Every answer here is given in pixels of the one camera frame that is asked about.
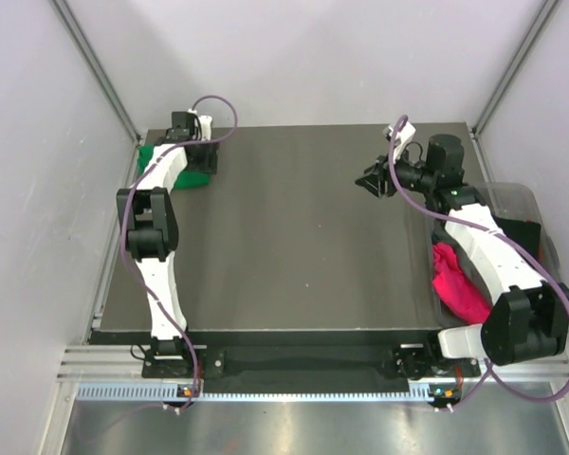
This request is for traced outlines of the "green t-shirt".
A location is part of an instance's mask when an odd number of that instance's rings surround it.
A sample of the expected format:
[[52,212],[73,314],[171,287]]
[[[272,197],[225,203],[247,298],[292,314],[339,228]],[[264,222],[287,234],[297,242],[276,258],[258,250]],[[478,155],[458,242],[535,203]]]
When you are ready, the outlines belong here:
[[[138,176],[141,176],[144,173],[153,155],[154,155],[153,145],[142,145],[139,147],[138,159],[137,159]],[[207,186],[210,183],[211,183],[210,174],[195,172],[191,171],[189,168],[186,168],[178,175],[176,181],[174,182],[174,189],[186,190],[191,188]]]

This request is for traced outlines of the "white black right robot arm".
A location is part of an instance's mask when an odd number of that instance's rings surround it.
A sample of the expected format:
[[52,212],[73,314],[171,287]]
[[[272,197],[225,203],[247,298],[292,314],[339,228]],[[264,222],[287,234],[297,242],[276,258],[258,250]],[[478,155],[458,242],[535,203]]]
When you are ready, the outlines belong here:
[[357,179],[378,198],[418,192],[419,211],[435,220],[450,245],[464,253],[489,303],[486,319],[441,330],[423,353],[426,368],[443,375],[459,358],[482,357],[498,366],[560,354],[569,330],[565,288],[498,227],[483,195],[463,180],[458,137],[432,136],[424,160],[411,162],[414,132],[390,127],[388,152]]

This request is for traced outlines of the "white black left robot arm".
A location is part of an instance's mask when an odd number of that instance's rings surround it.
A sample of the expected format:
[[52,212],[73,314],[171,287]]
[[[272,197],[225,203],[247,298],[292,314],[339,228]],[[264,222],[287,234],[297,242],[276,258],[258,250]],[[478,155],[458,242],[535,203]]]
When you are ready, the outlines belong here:
[[172,126],[144,155],[138,179],[117,192],[120,252],[140,280],[151,314],[145,378],[194,377],[196,354],[186,342],[187,321],[174,276],[179,230],[171,191],[187,169],[216,170],[218,145],[211,142],[211,124],[212,117],[193,108],[173,112]]

